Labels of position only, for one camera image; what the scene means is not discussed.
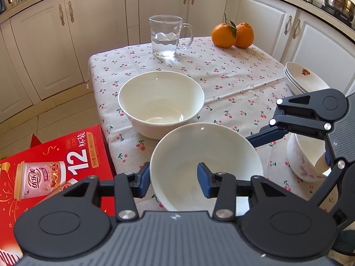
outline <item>red box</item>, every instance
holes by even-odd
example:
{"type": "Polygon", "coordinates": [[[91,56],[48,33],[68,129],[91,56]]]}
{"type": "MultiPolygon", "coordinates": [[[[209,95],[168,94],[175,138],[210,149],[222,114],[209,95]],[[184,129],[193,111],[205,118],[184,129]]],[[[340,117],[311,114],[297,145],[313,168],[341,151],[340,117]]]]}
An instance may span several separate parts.
{"type": "MultiPolygon", "coordinates": [[[[115,174],[100,125],[44,144],[33,135],[30,149],[1,160],[0,266],[22,257],[13,227],[24,211],[88,175],[110,180],[115,174]]],[[[103,197],[101,209],[114,215],[113,197],[103,197]]]]}

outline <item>cherry print tablecloth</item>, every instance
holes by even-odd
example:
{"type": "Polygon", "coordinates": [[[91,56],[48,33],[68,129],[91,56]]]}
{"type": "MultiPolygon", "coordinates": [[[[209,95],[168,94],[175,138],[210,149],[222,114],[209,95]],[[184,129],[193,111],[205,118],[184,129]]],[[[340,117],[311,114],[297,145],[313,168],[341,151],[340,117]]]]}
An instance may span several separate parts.
{"type": "MultiPolygon", "coordinates": [[[[156,70],[186,74],[197,81],[205,93],[205,106],[195,122],[224,125],[246,137],[268,124],[277,98],[292,95],[283,68],[255,46],[221,49],[214,46],[210,37],[195,38],[188,50],[179,51],[172,59],[153,56],[150,43],[93,55],[89,60],[89,84],[94,89],[116,171],[137,172],[150,160],[157,144],[156,140],[137,133],[119,108],[118,91],[130,78],[156,70]]],[[[136,95],[144,100],[149,89],[136,95]]],[[[288,135],[257,149],[264,176],[309,199],[321,183],[307,183],[293,173],[286,158],[287,139],[288,135]]],[[[321,207],[329,210],[336,199],[336,191],[333,191],[321,207]]],[[[137,202],[140,213],[145,209],[163,210],[151,188],[147,196],[137,202]]]]}

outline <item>glass mug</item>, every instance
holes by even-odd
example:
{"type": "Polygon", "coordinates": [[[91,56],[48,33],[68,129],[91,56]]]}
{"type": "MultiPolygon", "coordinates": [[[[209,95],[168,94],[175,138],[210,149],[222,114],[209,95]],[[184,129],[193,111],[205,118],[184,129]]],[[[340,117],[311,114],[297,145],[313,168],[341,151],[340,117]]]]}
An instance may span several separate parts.
{"type": "Polygon", "coordinates": [[[182,18],[171,15],[155,15],[149,18],[150,38],[152,39],[153,54],[159,58],[173,57],[176,50],[186,50],[193,41],[192,26],[182,23],[182,18]],[[183,27],[190,29],[189,43],[181,47],[180,32],[183,27]]]}

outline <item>orange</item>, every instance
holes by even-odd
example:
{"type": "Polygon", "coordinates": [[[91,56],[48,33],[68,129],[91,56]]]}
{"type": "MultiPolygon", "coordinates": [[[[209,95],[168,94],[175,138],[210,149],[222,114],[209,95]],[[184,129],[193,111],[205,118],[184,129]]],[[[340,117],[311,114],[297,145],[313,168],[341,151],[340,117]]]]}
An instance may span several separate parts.
{"type": "Polygon", "coordinates": [[[238,48],[248,48],[254,42],[254,32],[252,27],[248,23],[240,23],[237,25],[237,41],[235,46],[238,48]]]}
{"type": "Polygon", "coordinates": [[[214,27],[211,32],[211,38],[212,42],[221,48],[230,48],[236,41],[232,27],[229,24],[219,24],[214,27]]]}

